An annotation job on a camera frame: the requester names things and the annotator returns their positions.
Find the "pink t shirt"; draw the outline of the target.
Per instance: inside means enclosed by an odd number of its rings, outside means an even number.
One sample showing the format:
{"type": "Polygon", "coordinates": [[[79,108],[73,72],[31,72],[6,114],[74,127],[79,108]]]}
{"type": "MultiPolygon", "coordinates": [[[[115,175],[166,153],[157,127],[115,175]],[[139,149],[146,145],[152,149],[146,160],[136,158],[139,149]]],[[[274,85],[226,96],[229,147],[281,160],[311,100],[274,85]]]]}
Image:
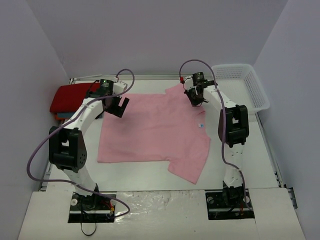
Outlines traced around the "pink t shirt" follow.
{"type": "Polygon", "coordinates": [[[104,114],[97,162],[168,161],[170,173],[196,184],[211,143],[204,107],[193,107],[178,85],[164,93],[125,96],[129,103],[121,118],[104,114]]]}

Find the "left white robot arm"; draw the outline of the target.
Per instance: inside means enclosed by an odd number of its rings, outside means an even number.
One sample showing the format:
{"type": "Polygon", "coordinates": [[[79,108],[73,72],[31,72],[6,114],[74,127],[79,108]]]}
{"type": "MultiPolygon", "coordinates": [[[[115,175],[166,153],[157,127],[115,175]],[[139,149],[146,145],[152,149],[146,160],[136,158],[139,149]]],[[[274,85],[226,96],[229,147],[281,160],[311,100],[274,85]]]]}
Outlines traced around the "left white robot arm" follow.
{"type": "Polygon", "coordinates": [[[103,112],[118,118],[129,103],[126,97],[122,103],[121,95],[127,91],[128,85],[122,81],[100,79],[95,91],[88,91],[78,110],[65,123],[67,126],[59,131],[52,127],[50,133],[55,133],[49,139],[49,162],[61,170],[69,178],[75,188],[75,193],[82,196],[82,203],[89,209],[97,208],[101,203],[97,183],[91,178],[87,168],[87,149],[84,135],[93,121],[103,112]]]}

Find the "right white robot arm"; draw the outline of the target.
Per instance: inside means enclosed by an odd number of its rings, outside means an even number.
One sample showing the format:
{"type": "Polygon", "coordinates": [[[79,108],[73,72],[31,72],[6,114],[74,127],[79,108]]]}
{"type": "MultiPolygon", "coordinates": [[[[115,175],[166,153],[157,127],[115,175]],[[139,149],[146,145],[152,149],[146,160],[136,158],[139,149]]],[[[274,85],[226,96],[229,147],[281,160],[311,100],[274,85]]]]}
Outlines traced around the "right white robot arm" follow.
{"type": "Polygon", "coordinates": [[[232,207],[244,198],[242,166],[244,146],[249,136],[248,109],[230,100],[219,89],[216,81],[205,79],[202,72],[181,76],[180,83],[192,106],[208,103],[219,111],[217,132],[225,164],[221,199],[226,206],[232,207]]]}

